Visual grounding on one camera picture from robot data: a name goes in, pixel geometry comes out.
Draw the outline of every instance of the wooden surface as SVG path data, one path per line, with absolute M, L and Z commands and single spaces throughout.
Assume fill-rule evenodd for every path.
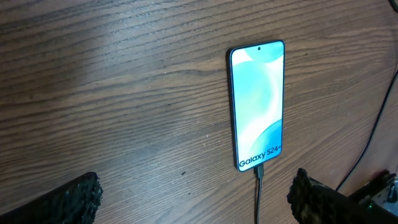
M 0 213 L 94 171 L 96 223 L 254 223 L 224 55 L 270 39 L 286 43 L 284 146 L 261 217 L 296 223 L 297 168 L 336 187 L 370 133 L 398 59 L 388 1 L 2 0 Z M 397 86 L 385 116 L 343 192 L 398 171 Z

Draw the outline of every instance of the black cable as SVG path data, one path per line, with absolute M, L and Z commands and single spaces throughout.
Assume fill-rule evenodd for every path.
M 380 117 L 381 117 L 381 115 L 383 114 L 384 107 L 386 106 L 386 102 L 387 102 L 388 97 L 389 97 L 389 95 L 390 95 L 391 89 L 392 89 L 392 87 L 394 86 L 395 80 L 397 79 L 397 74 L 398 74 L 398 70 L 396 71 L 395 75 L 392 77 L 392 80 L 391 80 L 391 82 L 390 82 L 390 85 L 388 86 L 387 93 L 386 93 L 386 95 L 384 96 L 383 103 L 381 104 L 381 108 L 380 108 L 380 110 L 379 110 L 379 114 L 377 115 L 377 118 L 376 118 L 376 120 L 375 120 L 375 122 L 374 122 L 374 125 L 373 125 L 373 128 L 372 128 L 372 131 L 371 131 L 371 133 L 370 133 L 370 135 L 369 135 L 369 138 L 368 138 L 368 141 L 366 142 L 365 147 L 364 147 L 363 150 L 362 150 L 361 155 L 358 157 L 358 159 L 357 159 L 357 161 L 355 162 L 355 164 L 352 166 L 352 168 L 349 170 L 349 172 L 346 174 L 346 176 L 343 178 L 343 180 L 342 180 L 342 181 L 340 182 L 340 184 L 337 186 L 336 191 L 339 191 L 339 189 L 341 188 L 341 186 L 343 186 L 343 184 L 347 181 L 348 177 L 349 177 L 349 176 L 351 175 L 351 173 L 355 170 L 356 166 L 359 164 L 359 162 L 361 161 L 362 157 L 365 155 L 365 152 L 368 150 L 368 147 L 369 147 L 369 145 L 370 145 L 371 142 L 372 142 L 372 138 L 373 138 L 374 132 L 375 132 L 375 130 L 376 130 L 376 128 L 377 128 L 377 125 L 378 125 L 378 123 L 379 123 Z
M 396 3 L 396 0 L 389 0 L 389 1 L 390 1 L 390 5 L 395 10 L 395 12 L 398 12 L 398 4 Z
M 254 168 L 256 173 L 258 188 L 257 188 L 257 209 L 256 209 L 256 224 L 260 223 L 260 201 L 261 201 L 261 189 L 262 189 L 262 177 L 264 176 L 264 165 L 260 164 Z

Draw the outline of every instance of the phone screen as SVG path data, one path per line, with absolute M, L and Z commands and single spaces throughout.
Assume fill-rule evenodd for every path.
M 245 171 L 282 151 L 284 43 L 237 48 L 230 57 L 237 162 Z

